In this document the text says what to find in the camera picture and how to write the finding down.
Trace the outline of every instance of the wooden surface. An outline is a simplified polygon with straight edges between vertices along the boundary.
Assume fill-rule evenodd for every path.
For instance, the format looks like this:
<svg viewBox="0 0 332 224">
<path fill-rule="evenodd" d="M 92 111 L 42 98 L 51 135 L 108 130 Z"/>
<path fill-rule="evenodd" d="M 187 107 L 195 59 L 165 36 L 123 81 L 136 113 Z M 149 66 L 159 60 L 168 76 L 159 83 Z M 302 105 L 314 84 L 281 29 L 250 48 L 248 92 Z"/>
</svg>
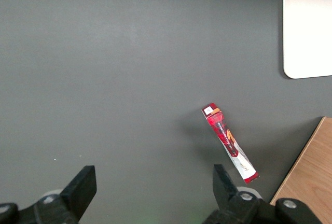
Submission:
<svg viewBox="0 0 332 224">
<path fill-rule="evenodd" d="M 299 199 L 332 223 L 332 118 L 322 118 L 271 204 L 279 198 Z"/>
</svg>

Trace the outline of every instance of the dark gray table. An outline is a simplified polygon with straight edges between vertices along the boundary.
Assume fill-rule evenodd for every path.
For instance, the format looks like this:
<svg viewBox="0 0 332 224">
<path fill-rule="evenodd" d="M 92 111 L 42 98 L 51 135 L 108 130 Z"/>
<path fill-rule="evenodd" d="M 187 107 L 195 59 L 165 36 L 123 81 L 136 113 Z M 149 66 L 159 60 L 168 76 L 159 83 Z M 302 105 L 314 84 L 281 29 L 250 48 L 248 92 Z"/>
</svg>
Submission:
<svg viewBox="0 0 332 224">
<path fill-rule="evenodd" d="M 215 102 L 269 201 L 332 116 L 332 77 L 282 66 L 282 0 L 0 0 L 0 199 L 94 164 L 81 223 L 201 223 L 214 163 L 244 186 L 200 112 Z"/>
</svg>

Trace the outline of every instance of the red packaging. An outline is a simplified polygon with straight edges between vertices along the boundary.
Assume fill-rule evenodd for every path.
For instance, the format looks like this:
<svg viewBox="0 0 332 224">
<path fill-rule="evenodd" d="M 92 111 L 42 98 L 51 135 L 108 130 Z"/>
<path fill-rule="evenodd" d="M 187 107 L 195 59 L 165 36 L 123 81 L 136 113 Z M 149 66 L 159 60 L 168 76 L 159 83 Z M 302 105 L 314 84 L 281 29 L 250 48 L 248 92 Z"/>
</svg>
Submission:
<svg viewBox="0 0 332 224">
<path fill-rule="evenodd" d="M 217 134 L 221 143 L 224 145 L 228 156 L 232 160 L 235 167 L 238 169 L 245 183 L 248 184 L 259 177 L 256 170 L 249 162 L 249 159 L 244 154 L 243 150 L 240 148 L 232 133 L 228 129 L 225 123 L 224 114 L 216 106 L 216 104 L 211 103 L 205 106 L 202 109 L 202 112 L 212 127 L 213 131 Z"/>
</svg>

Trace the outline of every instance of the white tray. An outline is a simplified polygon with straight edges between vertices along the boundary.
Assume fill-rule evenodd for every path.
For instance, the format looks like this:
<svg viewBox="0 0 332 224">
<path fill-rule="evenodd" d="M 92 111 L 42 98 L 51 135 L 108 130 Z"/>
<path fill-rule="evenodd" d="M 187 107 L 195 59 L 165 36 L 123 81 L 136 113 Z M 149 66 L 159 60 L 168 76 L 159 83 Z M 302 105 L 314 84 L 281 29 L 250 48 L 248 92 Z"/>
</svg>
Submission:
<svg viewBox="0 0 332 224">
<path fill-rule="evenodd" d="M 285 74 L 332 75 L 332 0 L 283 0 L 283 25 Z"/>
</svg>

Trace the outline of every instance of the screw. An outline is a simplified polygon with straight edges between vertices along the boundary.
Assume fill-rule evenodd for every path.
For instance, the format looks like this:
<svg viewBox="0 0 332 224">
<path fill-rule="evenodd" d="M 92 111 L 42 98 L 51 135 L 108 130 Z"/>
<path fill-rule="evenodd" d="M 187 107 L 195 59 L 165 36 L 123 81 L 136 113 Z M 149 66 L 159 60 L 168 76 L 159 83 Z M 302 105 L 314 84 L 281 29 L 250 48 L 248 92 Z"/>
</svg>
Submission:
<svg viewBox="0 0 332 224">
<path fill-rule="evenodd" d="M 5 205 L 5 206 L 0 207 L 0 214 L 6 212 L 7 210 L 9 210 L 9 205 Z"/>
<path fill-rule="evenodd" d="M 245 201 L 251 201 L 253 197 L 248 193 L 242 193 L 241 198 Z"/>
<path fill-rule="evenodd" d="M 54 201 L 54 198 L 49 195 L 43 200 L 43 203 L 48 204 L 48 203 L 51 203 L 52 201 Z"/>
<path fill-rule="evenodd" d="M 291 201 L 291 200 L 285 200 L 284 201 L 284 205 L 286 207 L 289 207 L 289 208 L 296 208 L 296 204 L 295 202 Z"/>
</svg>

